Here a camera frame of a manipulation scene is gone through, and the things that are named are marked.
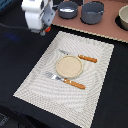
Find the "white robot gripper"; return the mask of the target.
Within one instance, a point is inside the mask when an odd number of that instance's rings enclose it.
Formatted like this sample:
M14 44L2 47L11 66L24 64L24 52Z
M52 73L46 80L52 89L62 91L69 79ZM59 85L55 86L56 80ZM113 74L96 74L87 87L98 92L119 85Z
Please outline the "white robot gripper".
M45 29L51 26L55 16L53 0L23 0L21 8L25 12L28 28L44 35Z

